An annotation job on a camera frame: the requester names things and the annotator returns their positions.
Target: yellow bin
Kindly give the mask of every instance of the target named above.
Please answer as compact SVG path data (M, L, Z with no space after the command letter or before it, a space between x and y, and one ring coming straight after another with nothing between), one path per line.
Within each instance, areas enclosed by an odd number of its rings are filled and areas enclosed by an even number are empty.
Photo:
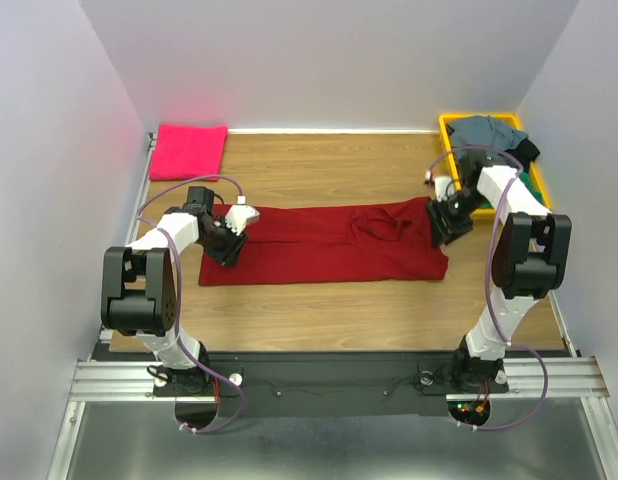
M438 122L440 123L440 140L442 141L442 148L444 148L445 152L451 150L451 142L449 140L449 135L447 134L447 124L461 118L473 117L474 115L488 115L496 120L502 120L516 130L523 130L518 117L511 113L445 113L440 115L440 118L438 119ZM447 155L445 160L447 163L447 172L453 179L454 187L458 189L460 188L460 179L458 177L458 169L456 168L456 162L453 154L450 153ZM529 179L531 180L531 185L533 185L533 188L535 188L542 195L542 203L544 206L551 210L551 202L549 201L547 190L545 189L545 185L540 177L540 172L538 171L538 167L535 162L531 162L531 166L529 168ZM495 215L496 212L493 208L479 208L473 213L472 218L474 220L493 220Z

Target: cable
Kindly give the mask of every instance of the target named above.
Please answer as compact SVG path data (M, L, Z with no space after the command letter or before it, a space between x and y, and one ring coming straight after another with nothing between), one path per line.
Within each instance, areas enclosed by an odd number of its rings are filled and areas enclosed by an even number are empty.
M147 206L149 204L151 204L153 201L155 201L156 199L162 197L165 193L170 192L172 190L175 190L178 187L181 187L183 185L186 185L188 183L192 183L198 180L208 180L210 178L222 178L224 180L227 180L231 183L233 183L234 185L236 185L236 187L238 188L238 194L242 195L242 188L240 188L240 185L238 184L238 182L236 182L235 180L229 178L229 177L225 177L223 175L204 175L201 177L196 177L193 178L191 180L185 180L184 182L180 182L177 185L174 185L166 190L163 190L162 192L158 193L157 195L154 195L153 197L151 197L149 200L147 200L139 209L137 212L137 220L143 223L146 223L148 225L150 225L153 228L156 228L160 233L162 233L165 238L167 239L167 243L169 245L169 250L171 251L171 256L173 257L173 261L176 267L176 312L175 312L175 320L174 320L174 333L175 333L175 337L177 338L177 344L178 347L180 348L180 350L182 350L182 353L185 354L185 356L191 360L191 362L196 365L196 367L198 367L200 370L202 370L204 373L206 373L207 375L209 375L212 378L215 378L216 380L219 380L220 382L230 386L231 388L233 388L237 393L238 396L240 397L240 405L238 406L238 409L234 412L234 414L224 423L216 426L216 427L212 427L212 428L207 428L207 429L197 429L195 427L190 427L189 425L183 423L183 422L179 422L180 428L183 430L186 430L188 432L193 433L194 435L203 435L203 434L208 434L208 433L216 433L219 432L220 430L228 427L229 425L231 425L246 409L247 407L247 397L245 397L244 392L242 391L242 389L236 385L235 383L233 383L231 380L229 380L228 378L220 375L219 373L215 372L214 370L212 370L211 368L207 367L206 365L204 365L203 363L201 363L197 358L195 358L193 356L193 354L187 349L187 347L185 346L185 344L182 342L182 339L180 338L180 313L182 310L182 264L180 262L180 257L178 255L178 249L176 247L176 244L173 240L173 238L171 237L171 235L169 235L169 232L167 232L166 230L162 229L162 228L158 228L158 225L150 220L147 220L146 218L143 218L141 216L142 212L147 208Z
M500 220L500 215L502 214L504 210L504 206L505 206L506 199L507 199L507 194L509 193L509 190L515 183L516 179L518 179L518 177L520 177L520 175L524 171L524 168L522 167L522 164L513 155L503 150L500 150L498 148L482 146L482 145L463 145L461 147L454 147L451 150L448 150L440 154L438 158L436 158L433 161L433 163L429 167L428 172L431 174L433 172L433 168L438 163L440 163L447 155L452 155L453 153L467 151L467 150L482 150L486 152L496 153L500 155L501 157L505 158L506 160L510 161L513 164L513 166L516 168L516 175L512 177L511 180L509 180L509 182L507 183L507 186L503 190L502 195L500 196L500 200L498 201L498 206L496 207L496 217L494 218L493 227L491 229L491 239L489 240L489 251L487 254L487 264L485 266L485 299L487 302L487 309L489 310L489 316L491 317L491 321L493 322L494 328L496 329L496 332L498 332L498 336L500 337L502 342L510 348L513 348L516 350L524 350L530 353L533 357L535 357L536 360L538 360L538 363L540 364L540 368L542 369L542 375L543 375L542 393L540 394L540 398L538 399L538 402L536 403L534 408L531 410L531 412L529 412L527 415L523 416L522 418L515 420L511 423L507 423L504 425L497 425L493 427L484 427L484 426L478 427L477 425L469 425L466 423L458 422L458 426L465 425L466 427L472 428L474 430L481 430L485 432L495 432L495 431L502 431L508 428L521 425L522 423L526 422L531 417L533 417L536 413L538 413L538 411L544 404L545 399L547 398L547 390L549 389L549 373L547 372L547 366L545 365L545 362L543 361L542 357L536 350L526 345L518 345L518 344L511 343L511 340L508 339L507 336L502 331L502 327L500 326L500 323L498 322L498 318L496 317L496 312L493 308L493 303L491 302L491 267L493 264L494 246L496 244L496 237L498 234L498 225L499 225L498 222Z
M142 215L142 212L145 211L145 208L147 208L147 206L149 204L153 203L154 201L156 201L157 199L159 199L163 195L171 192L172 190L175 190L176 188L180 188L180 187L182 187L184 185L187 185L189 183L198 182L198 181L201 181L201 180L212 180L212 179L222 179L222 180L226 180L227 182L233 183L236 186L236 188L238 189L238 196L241 196L241 197L244 196L244 193L242 191L242 187L233 178L227 177L226 175L202 175L200 177L190 178L189 180L185 180L183 182L177 183L175 185L172 185L169 188L166 188L165 190L163 190L160 193L156 193L153 197L150 197L147 201L145 201L145 203L143 203L138 208L138 211L136 212L136 216L140 217Z

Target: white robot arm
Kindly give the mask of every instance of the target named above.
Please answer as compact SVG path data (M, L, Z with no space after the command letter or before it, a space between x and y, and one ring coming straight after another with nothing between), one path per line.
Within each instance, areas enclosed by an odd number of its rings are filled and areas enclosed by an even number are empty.
M101 318L105 327L134 336L162 361L165 369L186 371L195 364L177 344L202 363L208 364L204 346L174 325L176 293L166 231L173 239L178 255L194 243L202 244L205 254L222 266L232 267L247 236L248 225L258 221L259 213L251 206L233 205L227 214L214 216L213 191L190 187L187 202L170 209L160 222L143 237L126 247L111 247L105 253ZM144 289L129 288L145 280Z
M490 302L477 325L462 339L455 352L453 375L483 376L504 383L505 349L525 314L562 283L571 234L571 221L554 215L540 204L516 169L494 165L483 153L468 152L459 164L462 187L447 196L449 181L436 179L437 201L427 204L433 245L448 244L472 229L471 212L483 202L498 205L506 192L499 220L504 225L489 260ZM508 191L507 185L515 179ZM531 244L540 248L530 251Z

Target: wooden surface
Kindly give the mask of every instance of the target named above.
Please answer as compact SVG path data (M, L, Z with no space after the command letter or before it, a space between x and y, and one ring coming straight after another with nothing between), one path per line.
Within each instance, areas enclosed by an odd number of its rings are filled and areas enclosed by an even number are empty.
M388 203L429 195L424 171L440 152L436 135L230 135L222 173L241 183L254 206ZM169 185L153 183L149 195ZM210 186L235 199L231 184ZM184 202L186 190L157 200L146 216L157 221ZM210 350L455 349L484 308L489 233L490 223L476 225L445 248L450 261L442 282L203 288L202 250L192 246L182 255L182 323ZM548 300L525 318L515 341L562 347ZM111 342L114 351L142 348L117 333Z

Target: pink towel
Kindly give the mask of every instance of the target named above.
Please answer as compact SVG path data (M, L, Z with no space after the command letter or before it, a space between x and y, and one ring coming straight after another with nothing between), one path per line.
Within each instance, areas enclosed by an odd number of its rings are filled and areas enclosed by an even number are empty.
M188 180L220 172L227 127L160 125L149 180Z

